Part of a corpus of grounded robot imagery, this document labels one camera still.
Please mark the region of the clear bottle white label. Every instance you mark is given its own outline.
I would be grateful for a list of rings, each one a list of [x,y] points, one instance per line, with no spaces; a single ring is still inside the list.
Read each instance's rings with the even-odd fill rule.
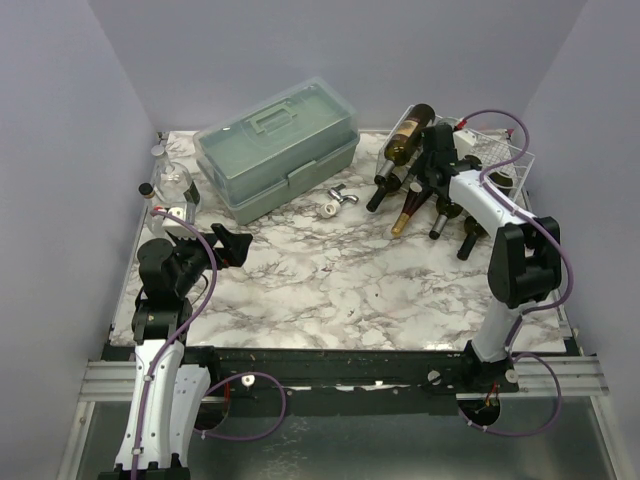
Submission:
[[[159,190],[149,182],[143,182],[139,185],[138,191],[145,200],[146,215],[145,224],[150,233],[156,238],[164,238],[165,230],[163,228],[164,217],[161,215],[154,216],[154,211],[168,211],[167,202],[159,193]]]

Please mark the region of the round clear bottle dark label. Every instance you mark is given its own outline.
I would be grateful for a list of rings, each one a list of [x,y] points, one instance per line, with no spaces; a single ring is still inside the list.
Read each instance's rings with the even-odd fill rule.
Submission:
[[[181,163],[172,161],[161,144],[151,149],[155,159],[155,188],[160,199],[168,205],[186,202],[200,208],[201,196],[189,170]]]

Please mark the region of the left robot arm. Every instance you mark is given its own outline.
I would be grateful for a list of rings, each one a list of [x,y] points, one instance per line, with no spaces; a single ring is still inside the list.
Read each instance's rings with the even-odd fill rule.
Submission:
[[[142,288],[131,322],[135,380],[114,467],[102,479],[187,479],[187,455],[204,395],[222,372],[211,359],[184,360],[190,325],[201,313],[187,295],[205,271],[238,268],[253,240],[213,224],[186,239],[170,235],[137,251]]]

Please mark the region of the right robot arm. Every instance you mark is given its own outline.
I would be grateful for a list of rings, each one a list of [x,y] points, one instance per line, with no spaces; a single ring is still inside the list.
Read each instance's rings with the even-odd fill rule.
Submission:
[[[467,211],[493,240],[487,272],[493,300],[471,341],[476,358],[459,370],[462,384],[480,392],[496,380],[492,363],[507,358],[521,317],[546,309],[544,302],[561,284],[559,224],[521,209],[480,162],[459,159],[454,129],[448,124],[423,129],[414,170],[438,197]]]

